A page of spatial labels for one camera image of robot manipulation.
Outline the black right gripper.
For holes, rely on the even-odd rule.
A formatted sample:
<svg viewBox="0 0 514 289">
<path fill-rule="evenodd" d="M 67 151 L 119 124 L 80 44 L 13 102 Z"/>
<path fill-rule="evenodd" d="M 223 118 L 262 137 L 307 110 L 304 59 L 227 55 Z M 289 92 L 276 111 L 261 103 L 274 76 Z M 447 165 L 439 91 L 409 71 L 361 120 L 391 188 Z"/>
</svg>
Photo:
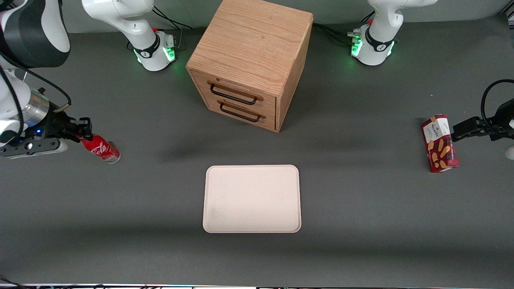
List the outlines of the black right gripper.
<svg viewBox="0 0 514 289">
<path fill-rule="evenodd" d="M 91 119 L 89 117 L 79 118 L 77 123 L 77 119 L 69 117 L 65 112 L 49 112 L 37 124 L 37 129 L 42 130 L 42 135 L 47 138 L 93 140 Z"/>
</svg>

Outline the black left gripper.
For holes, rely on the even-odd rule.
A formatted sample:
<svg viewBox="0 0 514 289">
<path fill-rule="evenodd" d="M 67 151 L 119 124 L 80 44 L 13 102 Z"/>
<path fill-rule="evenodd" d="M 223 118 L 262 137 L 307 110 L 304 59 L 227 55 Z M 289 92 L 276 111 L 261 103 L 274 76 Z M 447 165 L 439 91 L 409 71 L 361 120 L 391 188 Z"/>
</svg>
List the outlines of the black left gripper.
<svg viewBox="0 0 514 289">
<path fill-rule="evenodd" d="M 471 117 L 463 122 L 453 125 L 451 138 L 453 142 L 458 142 L 466 138 L 475 136 L 488 136 L 491 141 L 503 138 L 514 139 L 514 99 L 505 102 L 496 110 L 493 117 L 488 118 L 491 126 L 486 120 L 480 117 Z"/>
</svg>

